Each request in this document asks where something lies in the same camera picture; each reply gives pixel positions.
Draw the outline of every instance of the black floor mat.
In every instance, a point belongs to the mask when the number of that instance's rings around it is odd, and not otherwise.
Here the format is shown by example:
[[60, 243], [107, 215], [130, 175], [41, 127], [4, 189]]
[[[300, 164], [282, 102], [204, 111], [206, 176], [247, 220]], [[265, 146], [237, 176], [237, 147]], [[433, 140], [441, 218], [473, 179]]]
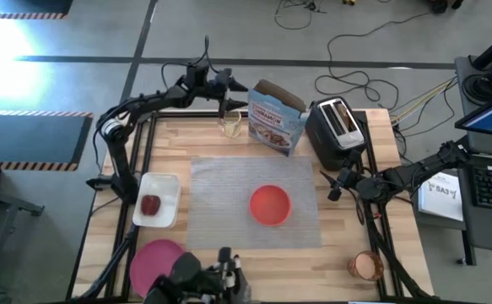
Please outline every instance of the black floor mat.
[[92, 113], [0, 111], [0, 168], [74, 171]]
[[0, 19], [63, 19], [73, 0], [0, 0]]

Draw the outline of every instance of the pink plate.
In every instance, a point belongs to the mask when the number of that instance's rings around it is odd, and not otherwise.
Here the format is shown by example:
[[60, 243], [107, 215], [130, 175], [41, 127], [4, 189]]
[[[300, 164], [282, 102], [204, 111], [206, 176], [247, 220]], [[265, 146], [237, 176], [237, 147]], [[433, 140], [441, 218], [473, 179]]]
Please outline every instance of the pink plate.
[[133, 289], [146, 297], [160, 274], [169, 275], [172, 265], [184, 253], [180, 245], [171, 240], [156, 240], [146, 244], [135, 254], [129, 271]]

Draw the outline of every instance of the concrete floor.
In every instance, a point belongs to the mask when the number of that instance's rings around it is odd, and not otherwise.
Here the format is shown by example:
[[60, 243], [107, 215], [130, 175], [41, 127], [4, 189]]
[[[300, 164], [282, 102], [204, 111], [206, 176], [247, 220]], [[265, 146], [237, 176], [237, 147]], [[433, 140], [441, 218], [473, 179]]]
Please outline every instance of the concrete floor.
[[[149, 3], [75, 0], [64, 20], [0, 20], [0, 109], [92, 111], [99, 116], [114, 106], [120, 100], [131, 64], [93, 61], [127, 62], [129, 59], [124, 58], [133, 57]], [[159, 0], [141, 54], [146, 58], [199, 56], [204, 35], [210, 35], [212, 58], [327, 60], [326, 44], [335, 35], [362, 34], [388, 20], [403, 20], [428, 11], [424, 0], [393, 0], [387, 4], [360, 0], [354, 7], [327, 0], [322, 5], [327, 14], [313, 14], [310, 27], [283, 30], [273, 22], [277, 4], [276, 0]], [[281, 14], [284, 16], [280, 21], [288, 26], [307, 21], [307, 12], [301, 8]], [[334, 42], [334, 60], [355, 62], [351, 64], [356, 68], [333, 71], [343, 74], [360, 67], [372, 78], [391, 81], [400, 89], [403, 103], [453, 77], [454, 71], [367, 68], [368, 62], [447, 63], [455, 56], [478, 54], [491, 42], [492, 0], [466, 0], [456, 12], [386, 27], [367, 38]], [[33, 56], [33, 62], [12, 61], [19, 55]], [[313, 83], [327, 71], [313, 67], [232, 68], [243, 84], [253, 86], [260, 78], [269, 79], [307, 101], [322, 98]], [[180, 68], [169, 67], [167, 79], [172, 81], [181, 73]], [[126, 93], [150, 93], [162, 87], [159, 66], [141, 64], [131, 92]], [[322, 82], [321, 87], [331, 91], [348, 88], [329, 82]], [[383, 105], [393, 103], [391, 87], [374, 87], [381, 92]], [[353, 108], [377, 107], [362, 90], [345, 98]], [[451, 126], [462, 116], [456, 88], [450, 91], [448, 100], [456, 117], [434, 131], [410, 138], [409, 159], [419, 160], [440, 143], [462, 136]], [[214, 108], [214, 103], [198, 100], [193, 107]], [[436, 99], [412, 131], [435, 125], [449, 114], [442, 99]], [[99, 146], [102, 157], [104, 146]], [[15, 303], [60, 301], [66, 295], [94, 197], [84, 181], [97, 173], [89, 144], [75, 172], [4, 172], [0, 184], [3, 190], [46, 206], [39, 219], [19, 217], [0, 263], [0, 284], [8, 288]], [[478, 266], [460, 268], [454, 264], [462, 256], [458, 231], [427, 225], [419, 225], [419, 230], [435, 293], [445, 299], [492, 303], [492, 252], [478, 249]]]

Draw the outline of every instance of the wooden tabletop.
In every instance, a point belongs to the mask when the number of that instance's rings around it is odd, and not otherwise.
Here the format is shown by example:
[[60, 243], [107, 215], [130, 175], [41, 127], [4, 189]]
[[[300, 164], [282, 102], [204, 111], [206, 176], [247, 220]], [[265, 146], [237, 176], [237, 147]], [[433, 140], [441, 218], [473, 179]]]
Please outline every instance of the wooden tabletop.
[[[396, 142], [390, 126], [388, 112], [383, 109], [365, 110], [370, 126], [370, 135], [379, 170], [399, 166]], [[131, 150], [132, 138], [127, 145]], [[143, 158], [141, 145], [139, 159]], [[149, 171], [177, 174], [181, 181], [181, 201], [178, 220], [173, 229], [158, 230], [141, 228], [138, 246], [141, 248], [153, 240], [168, 238], [186, 247], [187, 211], [190, 203], [191, 158], [195, 156], [282, 156], [280, 153], [248, 136], [247, 120], [237, 138], [224, 137], [214, 118], [165, 118], [156, 125], [154, 147]], [[294, 156], [312, 156], [315, 187], [322, 234], [321, 248], [308, 249], [235, 249], [242, 259], [253, 299], [259, 301], [347, 301], [378, 300], [374, 282], [352, 277], [347, 271], [347, 262], [359, 252], [370, 250], [366, 229], [360, 225], [354, 209], [354, 200], [343, 193], [338, 202], [327, 199], [329, 186], [319, 169], [321, 165], [307, 136], [300, 139]], [[112, 173], [108, 157], [104, 174]], [[95, 196], [94, 208], [113, 199], [114, 193], [104, 191]], [[73, 295], [86, 291], [100, 274], [111, 256], [120, 204], [111, 204], [94, 214], [89, 222], [87, 236]], [[420, 287], [433, 294], [430, 275], [414, 220], [412, 206], [400, 200], [387, 205], [396, 254]], [[213, 264], [218, 249], [193, 250], [203, 263]], [[119, 267], [116, 289], [122, 286], [125, 258]], [[385, 263], [385, 280], [388, 293], [393, 295], [390, 274]], [[132, 291], [132, 300], [139, 296]]]

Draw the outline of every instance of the cinnamon cereal box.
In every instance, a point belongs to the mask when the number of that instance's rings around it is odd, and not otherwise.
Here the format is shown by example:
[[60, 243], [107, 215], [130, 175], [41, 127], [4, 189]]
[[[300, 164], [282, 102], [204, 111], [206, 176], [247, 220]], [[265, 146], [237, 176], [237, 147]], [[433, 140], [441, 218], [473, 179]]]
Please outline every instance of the cinnamon cereal box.
[[290, 156], [307, 120], [304, 101], [264, 79], [249, 90], [248, 100], [250, 136]]

